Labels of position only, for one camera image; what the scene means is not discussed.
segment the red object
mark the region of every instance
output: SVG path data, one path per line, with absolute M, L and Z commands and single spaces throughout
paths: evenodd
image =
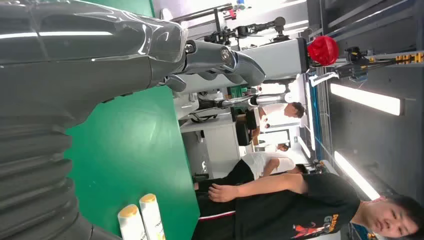
M 329 36 L 317 37 L 309 46 L 307 51 L 312 60 L 323 66 L 334 64 L 339 57 L 339 46 Z
M 233 9 L 230 9 L 230 10 L 229 10 L 229 15 L 231 16 L 231 20 L 236 19 L 236 13 L 234 12 L 234 10 L 233 10 Z

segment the green workbench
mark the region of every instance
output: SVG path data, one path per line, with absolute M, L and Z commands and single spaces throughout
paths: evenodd
M 199 208 L 171 90 L 155 87 L 98 105 L 67 132 L 82 214 L 120 236 L 118 212 L 156 194 L 167 240 L 189 240 Z

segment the short black hair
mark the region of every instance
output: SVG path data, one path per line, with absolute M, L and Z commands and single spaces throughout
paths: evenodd
M 424 208 L 412 197 L 404 195 L 391 195 L 386 197 L 393 204 L 403 208 L 406 215 L 418 226 L 418 231 L 405 236 L 408 240 L 422 240 L 424 238 Z
M 298 168 L 303 174 L 309 174 L 309 171 L 303 164 L 296 164 L 296 168 Z
M 305 108 L 300 102 L 292 102 L 293 107 L 297 110 L 296 117 L 301 119 L 305 114 Z

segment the man's hand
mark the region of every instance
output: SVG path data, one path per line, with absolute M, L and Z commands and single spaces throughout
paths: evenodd
M 208 192 L 209 199 L 217 203 L 226 203 L 239 196 L 237 186 L 212 184 Z

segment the graphic print on shirt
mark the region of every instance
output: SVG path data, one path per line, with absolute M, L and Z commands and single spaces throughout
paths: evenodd
M 293 236 L 292 239 L 297 239 L 306 236 L 318 236 L 321 234 L 328 234 L 334 231 L 337 224 L 337 219 L 339 218 L 338 214 L 333 216 L 326 216 L 324 218 L 324 225 L 322 227 L 316 227 L 315 222 L 311 222 L 311 227 L 304 227 L 302 225 L 293 225 L 293 229 L 298 232 L 296 236 Z

